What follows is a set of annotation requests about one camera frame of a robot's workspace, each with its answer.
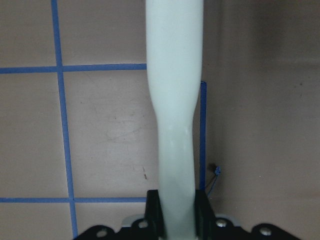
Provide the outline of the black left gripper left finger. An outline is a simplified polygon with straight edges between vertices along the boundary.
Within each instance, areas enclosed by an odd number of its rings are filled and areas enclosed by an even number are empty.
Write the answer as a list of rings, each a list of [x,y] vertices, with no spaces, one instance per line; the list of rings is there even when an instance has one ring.
[[[164,240],[166,238],[158,190],[147,191],[144,219],[147,223],[147,227],[144,229],[146,240]]]

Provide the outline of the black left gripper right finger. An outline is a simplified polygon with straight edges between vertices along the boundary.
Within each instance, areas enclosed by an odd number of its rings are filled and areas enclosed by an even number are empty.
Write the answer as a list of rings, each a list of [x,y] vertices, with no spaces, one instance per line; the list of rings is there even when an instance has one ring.
[[[212,210],[206,193],[203,190],[195,191],[195,228],[199,240],[213,239],[213,222],[215,214]]]

